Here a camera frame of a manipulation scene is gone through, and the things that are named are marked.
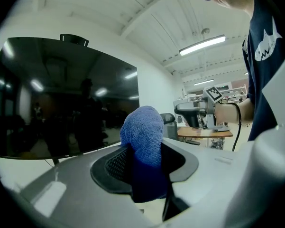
table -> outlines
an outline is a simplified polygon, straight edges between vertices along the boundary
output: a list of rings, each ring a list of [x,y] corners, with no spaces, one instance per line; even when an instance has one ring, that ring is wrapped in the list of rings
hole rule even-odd
[[[196,128],[191,127],[180,127],[178,129],[178,136],[183,137],[184,142],[186,142],[186,138],[206,138],[207,139],[207,147],[209,146],[209,139],[210,138],[219,138],[220,141],[223,138],[233,137],[231,131],[225,132],[216,132],[215,130],[199,130]]]

fluorescent light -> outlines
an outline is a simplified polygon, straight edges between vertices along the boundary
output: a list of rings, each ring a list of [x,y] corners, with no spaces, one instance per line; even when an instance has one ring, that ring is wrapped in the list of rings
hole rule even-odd
[[[5,82],[2,79],[0,79],[0,84],[5,85]]]
[[[129,79],[129,78],[132,78],[132,77],[135,77],[135,76],[137,76],[137,71],[135,73],[129,74],[128,76],[125,76],[124,78],[125,79]]]
[[[43,86],[40,82],[37,80],[33,79],[30,84],[33,86],[33,88],[37,91],[43,91]]]
[[[196,85],[201,85],[201,84],[205,84],[205,83],[212,82],[212,81],[214,81],[214,79],[210,79],[210,80],[207,80],[207,81],[203,81],[203,82],[200,82],[200,83],[196,83],[196,84],[194,84],[194,85],[195,85],[195,86],[196,86]]]
[[[107,89],[106,88],[100,88],[99,90],[96,91],[96,95],[97,96],[103,96],[107,93]]]
[[[204,41],[198,42],[196,44],[193,44],[191,46],[188,46],[188,47],[186,47],[184,49],[181,49],[179,51],[179,53],[180,53],[181,56],[184,56],[186,54],[189,54],[191,52],[197,51],[199,49],[202,49],[202,48],[205,48],[205,47],[209,47],[209,46],[212,46],[212,45],[217,44],[217,43],[224,42],[225,40],[226,40],[225,35],[213,37],[213,38],[210,38],[208,40],[204,40]]]
[[[6,41],[6,42],[4,43],[4,45],[3,45],[3,51],[4,51],[4,53],[5,53],[8,57],[10,57],[10,58],[13,58],[13,57],[14,57],[14,52],[13,52],[13,50],[12,50],[12,48],[11,48],[11,46],[10,46],[10,44],[9,44],[8,41]]]

black chair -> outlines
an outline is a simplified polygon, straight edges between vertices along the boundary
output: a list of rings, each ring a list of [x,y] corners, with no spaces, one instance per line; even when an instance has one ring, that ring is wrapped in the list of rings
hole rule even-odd
[[[178,129],[175,117],[171,113],[163,113],[160,115],[164,122],[163,137],[178,140]],[[186,143],[200,145],[200,143],[196,141],[186,141]]]

black screen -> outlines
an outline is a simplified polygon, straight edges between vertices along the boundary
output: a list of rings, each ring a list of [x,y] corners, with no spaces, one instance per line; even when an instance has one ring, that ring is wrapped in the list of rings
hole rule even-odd
[[[137,69],[70,42],[9,38],[0,52],[0,156],[48,159],[120,141]]]

